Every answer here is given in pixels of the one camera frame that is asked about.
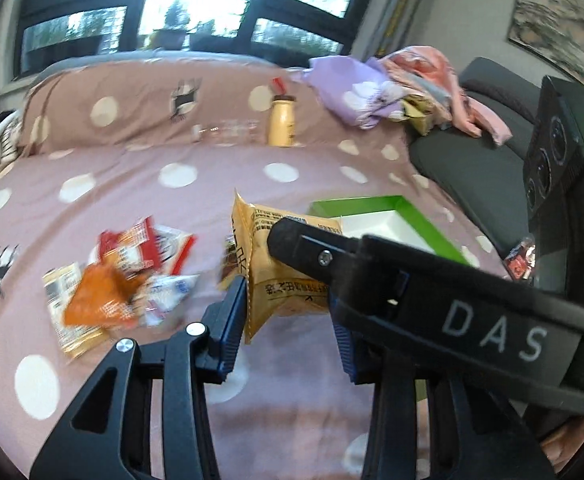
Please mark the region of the orange snack bag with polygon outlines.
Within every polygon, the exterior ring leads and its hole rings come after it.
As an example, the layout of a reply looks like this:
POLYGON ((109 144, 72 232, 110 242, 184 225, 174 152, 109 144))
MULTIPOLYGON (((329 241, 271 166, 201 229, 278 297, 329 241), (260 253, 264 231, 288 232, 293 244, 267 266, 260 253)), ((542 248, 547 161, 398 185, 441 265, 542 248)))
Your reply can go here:
POLYGON ((132 298, 148 277, 140 273, 128 278, 109 263, 86 266, 66 310, 66 322, 104 328, 133 326, 137 315, 132 298))

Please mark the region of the white blue-print snack bag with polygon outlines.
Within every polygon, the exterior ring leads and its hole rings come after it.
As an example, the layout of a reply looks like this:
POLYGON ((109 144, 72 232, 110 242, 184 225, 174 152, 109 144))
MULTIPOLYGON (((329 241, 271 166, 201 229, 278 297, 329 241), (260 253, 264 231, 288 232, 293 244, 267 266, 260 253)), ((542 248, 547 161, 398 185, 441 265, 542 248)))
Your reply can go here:
POLYGON ((175 324, 198 281, 196 274, 149 278, 137 296, 143 324, 149 327, 175 324))

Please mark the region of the clear cracker packet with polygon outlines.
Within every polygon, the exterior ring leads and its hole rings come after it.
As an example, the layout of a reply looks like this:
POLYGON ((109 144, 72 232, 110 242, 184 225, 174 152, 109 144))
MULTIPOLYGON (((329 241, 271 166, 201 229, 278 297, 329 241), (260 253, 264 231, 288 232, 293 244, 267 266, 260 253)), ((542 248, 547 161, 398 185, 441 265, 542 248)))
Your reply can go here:
POLYGON ((103 328, 66 322, 66 310, 82 277, 83 268, 77 262, 52 269, 42 277, 53 330, 60 350, 70 360, 83 356, 108 339, 103 328))

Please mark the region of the yellow brown nut bag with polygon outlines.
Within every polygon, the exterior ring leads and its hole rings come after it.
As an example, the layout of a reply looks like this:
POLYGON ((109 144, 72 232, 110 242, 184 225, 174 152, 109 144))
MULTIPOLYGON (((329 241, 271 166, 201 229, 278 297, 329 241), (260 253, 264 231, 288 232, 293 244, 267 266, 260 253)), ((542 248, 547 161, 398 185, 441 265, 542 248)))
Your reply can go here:
POLYGON ((241 263, 243 259, 242 249, 238 246, 236 238, 229 235, 225 240, 224 256, 220 265, 220 274, 217 283, 219 290, 227 290, 237 275, 241 275, 241 263))

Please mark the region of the tan yellow snack bag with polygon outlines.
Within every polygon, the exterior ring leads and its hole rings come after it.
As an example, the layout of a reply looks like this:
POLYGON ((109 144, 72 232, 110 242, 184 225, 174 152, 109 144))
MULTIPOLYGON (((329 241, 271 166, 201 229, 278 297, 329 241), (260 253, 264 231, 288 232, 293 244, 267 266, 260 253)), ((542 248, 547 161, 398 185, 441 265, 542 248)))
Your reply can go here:
POLYGON ((237 247, 239 273, 248 283, 248 310, 244 342, 250 344, 273 315, 324 314, 328 311, 328 287, 272 258, 267 239, 272 226, 283 217, 340 234, 338 220, 294 214, 246 202, 234 196, 232 232, 237 247))

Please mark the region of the white red-edged snack packet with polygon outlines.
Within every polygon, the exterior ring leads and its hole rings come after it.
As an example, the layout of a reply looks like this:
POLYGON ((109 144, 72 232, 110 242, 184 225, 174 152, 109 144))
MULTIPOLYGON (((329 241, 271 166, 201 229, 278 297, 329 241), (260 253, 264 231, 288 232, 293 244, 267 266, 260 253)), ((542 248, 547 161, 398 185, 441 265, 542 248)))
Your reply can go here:
POLYGON ((103 231, 92 260, 112 264, 126 276, 144 272, 178 275, 195 242, 193 234, 146 217, 121 232, 103 231))

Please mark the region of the small red candy wrapper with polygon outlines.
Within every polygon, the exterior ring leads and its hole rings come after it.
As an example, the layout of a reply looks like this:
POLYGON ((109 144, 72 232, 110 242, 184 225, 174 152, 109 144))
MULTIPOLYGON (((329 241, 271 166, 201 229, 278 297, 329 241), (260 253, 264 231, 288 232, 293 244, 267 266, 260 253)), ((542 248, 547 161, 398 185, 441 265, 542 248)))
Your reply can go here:
POLYGON ((504 259, 505 268, 513 281, 528 282, 535 270, 536 245, 533 237, 525 237, 504 259))

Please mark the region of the dark grey sofa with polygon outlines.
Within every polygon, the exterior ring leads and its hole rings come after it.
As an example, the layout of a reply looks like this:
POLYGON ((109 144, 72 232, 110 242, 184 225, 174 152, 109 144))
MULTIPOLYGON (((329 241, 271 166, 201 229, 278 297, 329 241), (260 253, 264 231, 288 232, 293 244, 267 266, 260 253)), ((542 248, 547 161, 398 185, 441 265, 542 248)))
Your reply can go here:
POLYGON ((484 132, 473 139, 455 128, 436 129, 409 148, 412 164, 442 188, 483 232, 501 257, 528 235, 523 161, 530 144, 539 88, 488 58, 460 74, 461 88, 486 105, 512 133, 498 146, 484 132))

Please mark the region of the green cardboard box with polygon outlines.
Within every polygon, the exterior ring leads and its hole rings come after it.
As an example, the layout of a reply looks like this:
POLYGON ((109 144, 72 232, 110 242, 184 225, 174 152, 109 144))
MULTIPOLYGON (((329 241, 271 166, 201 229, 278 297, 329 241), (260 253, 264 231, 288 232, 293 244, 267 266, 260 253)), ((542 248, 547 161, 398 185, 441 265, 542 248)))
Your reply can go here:
POLYGON ((469 264, 457 246, 403 195, 317 200, 308 212, 311 216, 338 220, 347 237, 374 235, 469 264))

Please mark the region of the pink patterned cloth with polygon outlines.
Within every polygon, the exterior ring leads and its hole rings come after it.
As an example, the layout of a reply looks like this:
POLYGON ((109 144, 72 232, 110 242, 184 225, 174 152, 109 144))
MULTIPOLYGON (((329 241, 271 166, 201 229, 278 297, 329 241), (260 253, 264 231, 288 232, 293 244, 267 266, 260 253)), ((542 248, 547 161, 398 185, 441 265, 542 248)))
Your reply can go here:
POLYGON ((510 128, 491 108, 467 95, 454 66, 434 47, 406 47, 380 58, 380 64, 392 81, 434 102, 434 125, 454 126, 472 138, 486 132, 497 146, 512 139, 510 128))

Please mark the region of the pink polka-dot bed cover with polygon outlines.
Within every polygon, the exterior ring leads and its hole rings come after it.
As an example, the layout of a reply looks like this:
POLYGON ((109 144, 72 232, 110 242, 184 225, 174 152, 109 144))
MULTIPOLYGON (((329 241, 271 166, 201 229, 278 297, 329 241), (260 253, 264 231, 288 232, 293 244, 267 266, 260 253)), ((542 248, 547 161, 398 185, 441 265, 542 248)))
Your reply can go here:
MULTIPOLYGON (((126 61, 65 70, 27 92, 21 155, 0 172, 0 446, 19 471, 108 351, 62 353, 42 284, 86 262, 103 231, 152 217, 194 234, 184 270, 199 283, 182 322, 219 297, 236 194, 298 214, 317 200, 403 195, 472 266, 504 274, 488 238, 411 165, 401 125, 347 128, 291 84, 296 143, 269 146, 277 76, 260 62, 126 61), (263 142, 193 142, 194 125, 221 119, 258 120, 263 142)), ((372 391, 346 378, 326 316, 274 316, 206 394, 224 478, 358 475, 372 391)))

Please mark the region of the purple floral cloth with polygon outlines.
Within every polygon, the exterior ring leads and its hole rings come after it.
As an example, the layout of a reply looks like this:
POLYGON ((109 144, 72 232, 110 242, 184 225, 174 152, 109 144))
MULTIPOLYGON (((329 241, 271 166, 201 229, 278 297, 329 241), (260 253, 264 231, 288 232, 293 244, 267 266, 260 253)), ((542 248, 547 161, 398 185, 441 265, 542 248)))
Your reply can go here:
POLYGON ((309 68, 292 70, 291 77, 312 88, 324 107, 349 126, 369 130, 381 119, 407 119, 403 99, 408 91, 374 63, 322 56, 311 58, 309 68))

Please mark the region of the clear plastic water bottle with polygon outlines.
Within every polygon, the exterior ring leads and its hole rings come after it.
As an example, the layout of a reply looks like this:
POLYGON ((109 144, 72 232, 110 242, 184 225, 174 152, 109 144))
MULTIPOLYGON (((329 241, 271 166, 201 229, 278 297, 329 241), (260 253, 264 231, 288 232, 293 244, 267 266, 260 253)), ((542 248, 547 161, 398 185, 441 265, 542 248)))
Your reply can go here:
POLYGON ((193 142, 216 145, 260 144, 262 130, 260 122, 252 119, 221 119, 207 124, 196 124, 191 128, 193 142))

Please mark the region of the yellow bear bottle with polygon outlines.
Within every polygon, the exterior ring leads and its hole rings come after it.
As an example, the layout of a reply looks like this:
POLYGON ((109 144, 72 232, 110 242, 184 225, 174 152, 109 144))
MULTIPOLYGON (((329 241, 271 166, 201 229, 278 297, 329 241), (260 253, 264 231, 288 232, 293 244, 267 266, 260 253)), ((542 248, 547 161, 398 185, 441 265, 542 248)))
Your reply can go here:
POLYGON ((290 148, 294 144, 296 99, 288 92, 281 77, 271 79, 274 95, 271 98, 267 141, 276 148, 290 148))

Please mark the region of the black-framed window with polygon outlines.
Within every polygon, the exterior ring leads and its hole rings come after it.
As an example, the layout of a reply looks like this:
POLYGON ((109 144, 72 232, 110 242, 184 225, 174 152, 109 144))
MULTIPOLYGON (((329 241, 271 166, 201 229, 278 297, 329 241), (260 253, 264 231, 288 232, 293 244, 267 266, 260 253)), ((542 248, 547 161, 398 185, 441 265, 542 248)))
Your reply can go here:
POLYGON ((370 0, 22 0, 15 75, 136 51, 251 55, 282 67, 347 54, 370 0))

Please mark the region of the framed wall picture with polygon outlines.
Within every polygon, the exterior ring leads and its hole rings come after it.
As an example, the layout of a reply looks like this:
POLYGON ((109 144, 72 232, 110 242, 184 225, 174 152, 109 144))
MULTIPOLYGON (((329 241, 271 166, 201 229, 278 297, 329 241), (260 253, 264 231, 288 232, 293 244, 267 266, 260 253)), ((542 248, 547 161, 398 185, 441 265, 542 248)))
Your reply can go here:
POLYGON ((584 0, 516 0, 508 40, 584 84, 584 0))

